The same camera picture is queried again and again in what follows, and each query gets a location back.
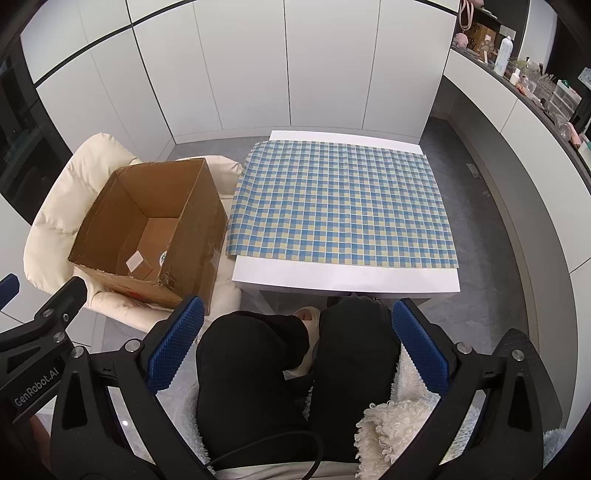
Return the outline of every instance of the white table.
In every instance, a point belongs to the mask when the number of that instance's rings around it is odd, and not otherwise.
[[[273,130],[269,140],[344,143],[422,154],[414,144],[325,132]],[[261,291],[339,295],[368,293],[383,299],[445,299],[460,291],[457,268],[391,268],[336,265],[274,258],[236,257],[232,280],[250,293],[263,313],[273,309]]]

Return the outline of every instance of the small white square object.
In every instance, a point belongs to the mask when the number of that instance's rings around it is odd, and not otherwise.
[[[133,272],[136,268],[138,268],[142,264],[143,261],[144,261],[144,257],[142,257],[142,254],[139,253],[139,250],[136,250],[135,253],[133,255],[131,255],[129,260],[127,262],[125,262],[125,264],[127,265],[127,268],[129,268],[129,271]]]

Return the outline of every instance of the black cable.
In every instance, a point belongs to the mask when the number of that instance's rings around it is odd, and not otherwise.
[[[266,442],[267,440],[274,440],[281,437],[287,437],[288,435],[308,435],[316,441],[316,446],[318,447],[316,450],[316,460],[314,460],[314,464],[310,467],[310,470],[308,470],[301,479],[309,480],[312,477],[312,475],[314,475],[314,473],[318,470],[320,462],[322,461],[322,457],[324,456],[324,442],[317,433],[308,432],[307,430],[293,430],[291,432],[283,432],[278,433],[277,435],[271,435],[270,437],[265,437],[263,439],[257,440],[256,442],[252,442],[248,445],[245,445],[244,447],[240,447],[236,450],[232,450],[231,452],[224,453],[223,455],[220,455],[219,457],[214,458],[213,460],[206,463],[205,467],[212,466],[214,463],[218,463],[220,460],[224,460],[224,458],[227,458],[230,455],[233,455],[234,453],[241,452],[242,450],[258,445],[259,443]]]

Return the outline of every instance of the foot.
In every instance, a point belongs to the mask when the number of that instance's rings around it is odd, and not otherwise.
[[[310,347],[300,366],[295,370],[288,370],[288,372],[294,377],[303,377],[310,372],[312,367],[312,353],[319,338],[320,310],[315,307],[304,307],[295,312],[294,316],[298,317],[306,326]]]

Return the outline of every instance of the dark window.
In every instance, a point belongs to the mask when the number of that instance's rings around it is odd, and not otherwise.
[[[71,156],[37,95],[18,41],[0,64],[0,193],[32,223]]]

